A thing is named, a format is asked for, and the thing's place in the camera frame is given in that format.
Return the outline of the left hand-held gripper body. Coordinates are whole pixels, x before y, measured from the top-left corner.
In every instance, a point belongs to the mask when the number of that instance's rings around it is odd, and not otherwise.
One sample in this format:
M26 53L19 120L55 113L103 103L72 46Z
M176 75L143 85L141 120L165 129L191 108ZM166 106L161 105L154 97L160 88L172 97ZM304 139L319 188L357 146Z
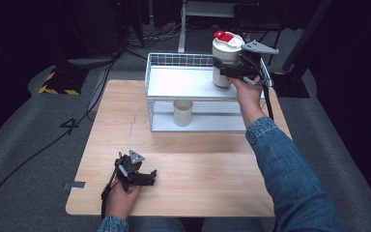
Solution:
M128 155L119 153L119 157L115 160L115 175L122 183L125 191L128 191L130 186L133 186L130 183L132 179L141 177L139 168L144 159L143 156L132 150L128 151Z

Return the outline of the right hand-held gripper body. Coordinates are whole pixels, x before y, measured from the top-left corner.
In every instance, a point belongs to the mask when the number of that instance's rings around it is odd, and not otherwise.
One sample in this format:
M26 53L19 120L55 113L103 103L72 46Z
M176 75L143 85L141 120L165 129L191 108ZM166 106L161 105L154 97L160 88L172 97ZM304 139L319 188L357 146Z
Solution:
M251 85L271 87L272 81L262 60L262 54L276 55L278 53L278 49L257 41L244 44L239 57L238 69L241 73L238 78Z

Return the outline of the white tumbler with red lid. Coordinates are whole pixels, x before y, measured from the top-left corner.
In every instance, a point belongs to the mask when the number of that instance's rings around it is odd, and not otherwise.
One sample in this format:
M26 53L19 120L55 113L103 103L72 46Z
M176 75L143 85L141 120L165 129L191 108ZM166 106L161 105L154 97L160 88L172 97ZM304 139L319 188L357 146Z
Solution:
M216 31L214 33L212 53L213 58L221 61L221 65L236 65L244 40L241 36L226 31ZM221 88L228 88L231 81L227 76L221 75L219 69L213 67L213 83Z

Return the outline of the white wire rack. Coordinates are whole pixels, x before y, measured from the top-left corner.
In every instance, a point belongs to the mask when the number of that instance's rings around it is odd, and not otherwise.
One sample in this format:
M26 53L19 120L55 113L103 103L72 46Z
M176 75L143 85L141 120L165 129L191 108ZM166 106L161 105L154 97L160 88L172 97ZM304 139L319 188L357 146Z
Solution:
M151 130L244 131L236 88L216 86L213 70L209 54L149 54L145 92ZM184 127L175 124L175 101L192 102Z

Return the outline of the beige cup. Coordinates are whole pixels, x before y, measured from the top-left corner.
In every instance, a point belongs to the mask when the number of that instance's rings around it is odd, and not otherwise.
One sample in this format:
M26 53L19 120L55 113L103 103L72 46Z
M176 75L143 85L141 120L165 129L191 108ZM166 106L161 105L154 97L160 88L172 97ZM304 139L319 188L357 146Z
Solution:
M191 122L193 102L191 100L174 100L174 122L179 127L186 127Z

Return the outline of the person's left hand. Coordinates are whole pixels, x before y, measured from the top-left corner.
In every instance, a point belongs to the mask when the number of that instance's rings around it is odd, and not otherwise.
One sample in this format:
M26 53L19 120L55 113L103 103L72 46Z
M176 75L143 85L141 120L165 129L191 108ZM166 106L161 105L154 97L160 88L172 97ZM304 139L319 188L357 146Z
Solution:
M129 186L124 190L122 183L115 180L106 200L105 215L127 219L141 190L140 186Z

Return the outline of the person's right hand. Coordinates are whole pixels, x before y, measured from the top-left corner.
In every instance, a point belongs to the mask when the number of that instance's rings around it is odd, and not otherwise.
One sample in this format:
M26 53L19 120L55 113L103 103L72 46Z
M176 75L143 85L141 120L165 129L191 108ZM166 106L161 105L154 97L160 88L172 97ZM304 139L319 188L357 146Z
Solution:
M232 83L237 89L237 98L244 113L261 114L263 113L260 98L262 94L261 86L250 85L240 79L233 78Z

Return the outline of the person's left leg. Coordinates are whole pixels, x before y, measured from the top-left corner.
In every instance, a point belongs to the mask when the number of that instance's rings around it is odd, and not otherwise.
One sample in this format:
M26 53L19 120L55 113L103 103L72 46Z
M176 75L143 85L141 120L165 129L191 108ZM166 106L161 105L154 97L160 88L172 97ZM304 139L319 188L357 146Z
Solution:
M173 217L130 217L129 232L186 232L182 222Z

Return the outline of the black stand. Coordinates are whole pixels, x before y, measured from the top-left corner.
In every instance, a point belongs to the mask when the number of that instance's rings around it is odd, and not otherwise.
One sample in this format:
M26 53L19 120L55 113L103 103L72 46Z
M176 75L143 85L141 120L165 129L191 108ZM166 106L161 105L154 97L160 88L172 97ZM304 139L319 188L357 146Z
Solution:
M307 66L314 56L312 36L323 20L333 0L322 0L307 23L302 35L282 66L283 74L274 72L271 77L273 89L280 98L308 98L309 94L302 81Z

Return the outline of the white metal stand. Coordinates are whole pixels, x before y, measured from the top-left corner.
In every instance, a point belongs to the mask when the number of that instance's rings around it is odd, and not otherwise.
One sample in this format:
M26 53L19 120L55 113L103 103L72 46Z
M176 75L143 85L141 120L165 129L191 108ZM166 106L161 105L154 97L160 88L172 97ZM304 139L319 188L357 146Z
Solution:
M186 49L186 18L188 16L228 17L234 16L235 3L182 0L181 9L181 32L178 43L178 51L184 53Z

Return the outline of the grey tape strip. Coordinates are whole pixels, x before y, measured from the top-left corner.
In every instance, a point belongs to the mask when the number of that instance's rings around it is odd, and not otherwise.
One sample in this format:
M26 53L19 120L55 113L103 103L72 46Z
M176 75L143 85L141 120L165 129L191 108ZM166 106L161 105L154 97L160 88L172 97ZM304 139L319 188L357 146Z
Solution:
M64 183L62 189L63 190L84 189L85 186L86 186L86 182L73 181L71 183Z

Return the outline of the black yellow striped stand base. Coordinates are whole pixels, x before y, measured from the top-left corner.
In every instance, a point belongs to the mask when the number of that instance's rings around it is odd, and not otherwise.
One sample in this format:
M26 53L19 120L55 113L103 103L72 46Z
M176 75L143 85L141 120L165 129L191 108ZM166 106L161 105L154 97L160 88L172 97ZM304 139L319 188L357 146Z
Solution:
M88 73L89 71L87 69L71 69L65 71L53 68L43 82L39 93L72 96L80 95Z

